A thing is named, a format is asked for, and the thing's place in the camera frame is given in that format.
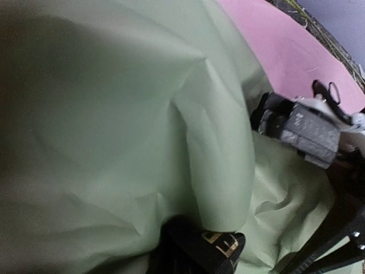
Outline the black lettered ribbon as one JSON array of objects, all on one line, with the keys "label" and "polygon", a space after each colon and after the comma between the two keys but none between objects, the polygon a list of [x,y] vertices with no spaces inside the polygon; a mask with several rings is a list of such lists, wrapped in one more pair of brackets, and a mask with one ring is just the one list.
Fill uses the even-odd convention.
[{"label": "black lettered ribbon", "polygon": [[245,243],[243,233],[207,231],[175,216],[161,228],[147,273],[235,273]]}]

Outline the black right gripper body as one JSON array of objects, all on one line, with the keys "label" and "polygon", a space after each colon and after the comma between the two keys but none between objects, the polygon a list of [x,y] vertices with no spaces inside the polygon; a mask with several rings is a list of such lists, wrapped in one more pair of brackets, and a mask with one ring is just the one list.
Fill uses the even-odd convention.
[{"label": "black right gripper body", "polygon": [[334,204],[282,273],[326,273],[364,260],[364,156],[341,150],[327,174]]}]

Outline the pink wrapping paper sheet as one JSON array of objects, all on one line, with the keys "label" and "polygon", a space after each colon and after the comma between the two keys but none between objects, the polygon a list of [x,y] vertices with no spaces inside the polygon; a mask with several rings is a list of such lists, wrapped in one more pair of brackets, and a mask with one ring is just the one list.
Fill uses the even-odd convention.
[{"label": "pink wrapping paper sheet", "polygon": [[275,92],[312,96],[319,79],[336,84],[346,112],[364,107],[364,93],[345,66],[304,27],[266,1],[219,1],[262,65]]}]

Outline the peach green wrapping paper sheet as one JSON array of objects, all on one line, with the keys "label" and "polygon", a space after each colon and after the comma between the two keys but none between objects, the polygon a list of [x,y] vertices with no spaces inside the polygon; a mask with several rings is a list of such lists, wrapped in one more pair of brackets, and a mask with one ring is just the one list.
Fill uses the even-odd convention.
[{"label": "peach green wrapping paper sheet", "polygon": [[1,272],[145,273],[186,215],[276,273],[334,194],[251,131],[269,88],[216,1],[2,1]]}]

